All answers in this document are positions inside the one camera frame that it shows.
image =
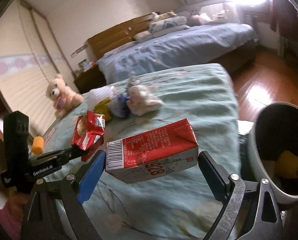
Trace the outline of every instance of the yellow sponge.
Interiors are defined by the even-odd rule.
[[[297,179],[298,156],[285,150],[276,161],[274,173],[276,176],[284,179]]]
[[[40,136],[34,138],[32,143],[31,152],[34,154],[41,154],[44,150],[44,139]]]

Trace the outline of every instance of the red milk carton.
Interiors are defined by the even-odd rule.
[[[106,172],[125,183],[197,165],[198,143],[188,119],[107,143]]]

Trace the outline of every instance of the barcode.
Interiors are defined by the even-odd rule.
[[[123,168],[123,146],[122,143],[107,145],[106,168]]]

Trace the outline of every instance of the metal screw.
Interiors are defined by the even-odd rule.
[[[43,184],[44,180],[43,179],[37,179],[36,183],[37,183],[37,185]]]
[[[66,179],[67,180],[73,180],[75,178],[75,175],[74,174],[68,174],[67,176],[66,176]]]
[[[261,182],[265,185],[269,184],[269,181],[267,179],[262,179]]]
[[[230,177],[233,180],[238,180],[239,179],[239,175],[238,174],[235,174],[235,173],[231,174]]]

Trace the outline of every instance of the yellow snack package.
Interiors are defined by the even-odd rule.
[[[108,106],[107,106],[107,104],[110,101],[111,101],[110,98],[106,98],[93,108],[93,112],[95,114],[103,114],[105,116],[105,121],[109,121],[112,119],[112,115],[111,115],[110,110],[108,109]]]

